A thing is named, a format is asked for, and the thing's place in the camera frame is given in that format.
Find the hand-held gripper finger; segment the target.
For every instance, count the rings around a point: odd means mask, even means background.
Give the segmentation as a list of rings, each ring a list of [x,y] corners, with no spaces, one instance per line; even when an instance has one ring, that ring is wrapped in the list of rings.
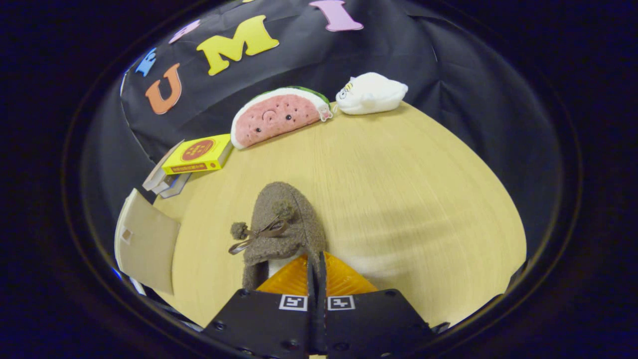
[[[201,334],[244,359],[307,359],[313,350],[316,291],[313,265],[299,257],[273,279],[298,269],[306,284],[303,295],[239,289]]]
[[[378,290],[324,252],[321,317],[329,359],[401,359],[434,339],[434,331],[397,289]]]

